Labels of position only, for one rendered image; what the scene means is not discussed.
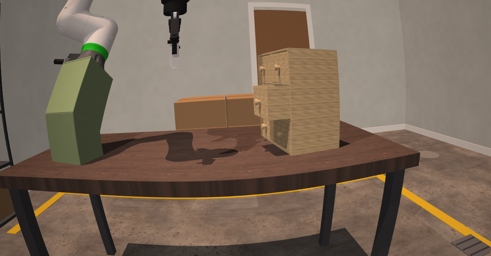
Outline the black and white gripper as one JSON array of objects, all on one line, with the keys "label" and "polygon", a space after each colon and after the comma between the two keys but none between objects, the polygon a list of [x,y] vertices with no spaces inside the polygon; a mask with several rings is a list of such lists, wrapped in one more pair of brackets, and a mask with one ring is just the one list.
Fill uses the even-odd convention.
[{"label": "black and white gripper", "polygon": [[186,13],[185,1],[171,1],[164,4],[163,13],[165,16],[171,16],[168,20],[170,26],[170,67],[171,69],[179,68],[179,30],[181,25],[181,18],[179,15]]}]

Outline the light wooden chest of drawers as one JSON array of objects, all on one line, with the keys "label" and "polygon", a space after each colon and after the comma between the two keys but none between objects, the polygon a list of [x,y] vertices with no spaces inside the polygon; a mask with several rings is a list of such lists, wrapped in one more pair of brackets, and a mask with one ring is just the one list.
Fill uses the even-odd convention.
[{"label": "light wooden chest of drawers", "polygon": [[291,153],[300,155],[339,148],[340,100],[337,50],[285,48],[267,56],[287,51],[290,85]]}]

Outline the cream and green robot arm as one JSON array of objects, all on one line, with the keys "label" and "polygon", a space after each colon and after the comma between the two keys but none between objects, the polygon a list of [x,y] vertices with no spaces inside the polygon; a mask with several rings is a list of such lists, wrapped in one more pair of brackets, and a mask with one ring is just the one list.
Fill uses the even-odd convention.
[{"label": "cream and green robot arm", "polygon": [[92,2],[93,0],[68,0],[60,12],[56,22],[60,34],[84,45],[80,54],[54,59],[54,64],[92,56],[105,70],[105,61],[116,38],[118,25],[109,17],[91,14],[89,9]]}]

